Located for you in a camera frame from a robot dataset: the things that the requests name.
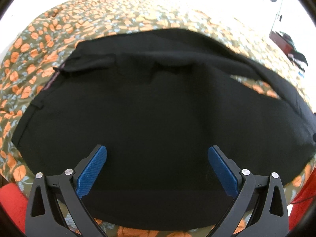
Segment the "black pants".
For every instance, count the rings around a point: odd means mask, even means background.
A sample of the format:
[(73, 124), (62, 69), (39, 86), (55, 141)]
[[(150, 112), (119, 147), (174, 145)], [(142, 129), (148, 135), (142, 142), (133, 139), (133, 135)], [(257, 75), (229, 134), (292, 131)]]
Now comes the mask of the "black pants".
[(161, 29), (80, 42), (12, 137), (33, 173), (108, 157), (83, 204), (123, 227), (187, 230), (231, 204), (207, 152), (283, 183), (315, 154), (315, 115), (275, 72), (202, 34)]

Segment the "red fleece garment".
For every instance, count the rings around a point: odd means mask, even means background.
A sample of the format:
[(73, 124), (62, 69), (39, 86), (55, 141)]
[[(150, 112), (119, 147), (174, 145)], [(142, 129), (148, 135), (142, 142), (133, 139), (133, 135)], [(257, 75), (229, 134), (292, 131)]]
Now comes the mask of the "red fleece garment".
[[(315, 166), (306, 165), (304, 173), (297, 176), (289, 187), (293, 187), (293, 191), (297, 191), (299, 187), (302, 189), (292, 200), (292, 211), (289, 216), (289, 229), (292, 230), (307, 212), (308, 207), (315, 197)], [(20, 191), (15, 183), (8, 183), (1, 187), (1, 206), (10, 216), (17, 228), (25, 232), (25, 217), (27, 208), (27, 198)], [(212, 230), (213, 226), (203, 229), (192, 229), (188, 231), (157, 231), (157, 230), (141, 230), (132, 229), (122, 226), (114, 226), (96, 220), (98, 225), (106, 230), (109, 236), (203, 236)]]

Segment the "pile of clothes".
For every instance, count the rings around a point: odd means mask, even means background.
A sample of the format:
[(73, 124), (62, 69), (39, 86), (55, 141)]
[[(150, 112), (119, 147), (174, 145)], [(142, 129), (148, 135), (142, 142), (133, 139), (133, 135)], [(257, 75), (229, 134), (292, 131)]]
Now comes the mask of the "pile of clothes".
[(287, 44), (282, 51), (293, 65), (297, 66), (303, 73), (305, 73), (305, 70), (308, 67), (305, 55), (297, 51), (291, 36), (285, 32), (280, 32), (280, 36)]

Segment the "floral orange green bedspread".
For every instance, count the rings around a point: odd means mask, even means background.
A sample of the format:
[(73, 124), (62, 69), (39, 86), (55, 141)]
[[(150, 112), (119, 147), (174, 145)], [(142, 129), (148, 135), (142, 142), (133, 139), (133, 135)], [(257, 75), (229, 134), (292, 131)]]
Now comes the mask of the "floral orange green bedspread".
[(70, 0), (40, 14), (17, 37), (1, 63), (1, 179), (27, 198), (34, 174), (12, 144), (12, 135), (31, 100), (86, 40), (154, 29), (182, 28), (213, 38), (235, 53), (275, 71), (290, 82), (311, 110), (315, 101), (298, 69), (269, 38), (240, 19), (157, 0)]

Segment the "dark red wooden cabinet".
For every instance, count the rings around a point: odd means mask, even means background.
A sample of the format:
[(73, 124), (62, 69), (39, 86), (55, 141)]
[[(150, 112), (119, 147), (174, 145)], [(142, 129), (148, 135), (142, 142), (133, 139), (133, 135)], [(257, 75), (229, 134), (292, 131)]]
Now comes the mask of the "dark red wooden cabinet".
[(287, 42), (279, 33), (271, 30), (269, 38), (283, 51), (284, 54), (289, 54), (294, 51), (294, 47)]

